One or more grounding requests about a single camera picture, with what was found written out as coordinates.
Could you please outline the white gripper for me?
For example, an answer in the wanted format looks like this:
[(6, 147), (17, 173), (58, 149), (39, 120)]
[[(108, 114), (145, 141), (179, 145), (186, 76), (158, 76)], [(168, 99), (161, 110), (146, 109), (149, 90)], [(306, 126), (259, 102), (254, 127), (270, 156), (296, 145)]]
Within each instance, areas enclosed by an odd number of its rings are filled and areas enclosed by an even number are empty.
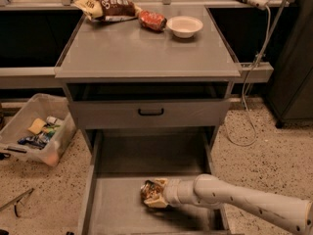
[(182, 205), (197, 204), (198, 197), (194, 192), (193, 180), (156, 178), (154, 184), (162, 187), (163, 196), (157, 195), (144, 200), (144, 204), (153, 209), (165, 209), (168, 205), (171, 207), (180, 207)]

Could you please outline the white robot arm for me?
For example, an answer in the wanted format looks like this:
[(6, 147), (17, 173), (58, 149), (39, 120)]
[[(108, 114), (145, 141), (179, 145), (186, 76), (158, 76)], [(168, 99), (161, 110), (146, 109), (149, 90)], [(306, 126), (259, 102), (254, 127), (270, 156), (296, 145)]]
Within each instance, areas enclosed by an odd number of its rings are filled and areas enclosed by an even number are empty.
[(149, 208), (193, 205), (218, 209), (229, 204), (268, 221), (293, 235), (313, 235), (313, 202), (227, 183), (211, 174), (193, 180), (156, 178), (141, 187)]

